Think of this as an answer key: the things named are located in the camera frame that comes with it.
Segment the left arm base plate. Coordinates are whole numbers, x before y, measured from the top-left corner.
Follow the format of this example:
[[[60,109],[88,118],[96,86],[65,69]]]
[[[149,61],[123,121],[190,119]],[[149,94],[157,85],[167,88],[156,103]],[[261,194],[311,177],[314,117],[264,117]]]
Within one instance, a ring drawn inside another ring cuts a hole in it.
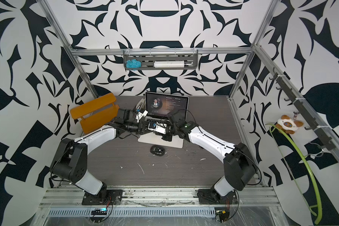
[[[109,189],[106,191],[106,194],[99,192],[97,195],[85,192],[82,205],[105,205],[109,201],[111,201],[113,205],[118,205],[121,203],[122,194],[123,190],[121,189]]]

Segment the black wireless mouse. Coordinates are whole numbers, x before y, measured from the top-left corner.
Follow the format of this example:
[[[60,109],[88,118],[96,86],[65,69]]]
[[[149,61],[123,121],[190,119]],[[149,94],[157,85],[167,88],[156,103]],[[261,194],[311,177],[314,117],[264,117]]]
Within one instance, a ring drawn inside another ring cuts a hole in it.
[[[165,148],[159,145],[153,145],[150,148],[150,153],[156,155],[156,156],[164,156],[166,151]]]

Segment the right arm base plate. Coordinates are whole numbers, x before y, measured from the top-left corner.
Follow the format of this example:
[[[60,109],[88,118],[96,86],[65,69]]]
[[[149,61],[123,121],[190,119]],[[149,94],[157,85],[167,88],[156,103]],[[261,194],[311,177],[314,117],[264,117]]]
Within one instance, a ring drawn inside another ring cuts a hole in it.
[[[197,197],[200,204],[238,204],[235,191],[231,191],[227,195],[221,196],[214,189],[199,189]]]

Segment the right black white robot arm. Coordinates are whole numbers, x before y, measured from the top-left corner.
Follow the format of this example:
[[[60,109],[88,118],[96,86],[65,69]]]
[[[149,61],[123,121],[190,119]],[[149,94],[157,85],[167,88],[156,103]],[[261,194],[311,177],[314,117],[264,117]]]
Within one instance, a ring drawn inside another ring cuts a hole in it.
[[[210,199],[219,202],[220,199],[233,191],[242,191],[258,167],[244,143],[237,145],[229,143],[210,134],[195,121],[186,121],[182,110],[172,111],[167,118],[166,135],[178,135],[180,138],[198,145],[217,157],[224,168],[221,177],[210,189]]]

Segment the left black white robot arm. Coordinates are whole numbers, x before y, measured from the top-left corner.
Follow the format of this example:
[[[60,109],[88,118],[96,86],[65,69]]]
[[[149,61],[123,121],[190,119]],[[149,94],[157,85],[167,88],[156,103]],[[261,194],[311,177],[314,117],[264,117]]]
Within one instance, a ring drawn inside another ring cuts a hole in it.
[[[51,175],[74,184],[97,199],[104,199],[107,186],[88,171],[88,155],[125,132],[134,136],[144,134],[147,114],[146,110],[119,109],[118,115],[98,130],[79,138],[61,140],[50,166]]]

